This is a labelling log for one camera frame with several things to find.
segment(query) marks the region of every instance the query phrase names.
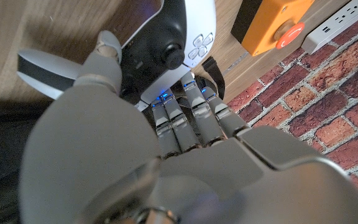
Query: white game controller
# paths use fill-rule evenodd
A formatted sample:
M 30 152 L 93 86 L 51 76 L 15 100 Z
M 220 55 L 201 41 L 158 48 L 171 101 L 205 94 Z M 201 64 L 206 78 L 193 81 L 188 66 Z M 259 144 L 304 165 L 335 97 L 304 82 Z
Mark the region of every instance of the white game controller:
M 121 96 L 143 111 L 205 58 L 211 50 L 215 34 L 214 0 L 162 0 L 162 7 L 122 46 L 124 91 Z M 128 59 L 129 55 L 132 56 L 126 54 L 130 49 L 135 53 L 142 52 L 140 58 Z M 80 74 L 80 64 L 56 55 L 33 49 L 21 50 L 18 54 L 18 76 L 53 99 L 71 87 Z M 132 74 L 126 73 L 128 70 L 128 73 L 140 71 L 137 82 L 127 80 L 133 78 Z M 125 96 L 125 83 L 133 86 L 137 83 L 137 90 L 130 96 Z

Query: wooden table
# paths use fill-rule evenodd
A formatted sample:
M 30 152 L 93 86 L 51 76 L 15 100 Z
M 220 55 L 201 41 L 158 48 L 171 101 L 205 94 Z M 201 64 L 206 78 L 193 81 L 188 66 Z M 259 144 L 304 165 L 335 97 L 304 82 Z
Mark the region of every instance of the wooden table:
M 216 0 L 217 34 L 209 55 L 225 74 L 224 101 L 297 49 L 309 31 L 348 1 L 316 0 L 302 19 L 305 31 L 293 43 L 257 57 L 244 57 L 246 51 L 230 34 L 241 2 Z M 159 7 L 159 0 L 0 0 L 0 101 L 50 100 L 16 75 L 19 49 L 43 50 L 83 63 L 99 31 L 110 30 L 123 44 Z M 193 71 L 204 75 L 201 64 Z

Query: gray robotic hand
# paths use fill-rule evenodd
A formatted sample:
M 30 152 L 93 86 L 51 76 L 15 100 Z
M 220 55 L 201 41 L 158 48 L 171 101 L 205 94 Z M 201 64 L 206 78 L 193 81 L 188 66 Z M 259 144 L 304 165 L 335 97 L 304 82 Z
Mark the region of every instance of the gray robotic hand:
M 102 32 L 32 130 L 23 223 L 358 223 L 340 167 L 282 131 L 251 129 L 191 73 L 181 84 L 201 137 L 170 90 L 152 105 L 155 132 L 117 95 L 120 57 Z

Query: power strip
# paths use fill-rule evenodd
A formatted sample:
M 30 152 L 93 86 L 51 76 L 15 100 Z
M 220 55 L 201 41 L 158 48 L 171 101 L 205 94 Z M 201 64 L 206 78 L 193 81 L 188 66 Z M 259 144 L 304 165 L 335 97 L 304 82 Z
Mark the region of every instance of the power strip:
M 306 37 L 302 44 L 303 50 L 309 54 L 315 53 L 356 21 L 358 21 L 358 0 L 352 0 Z

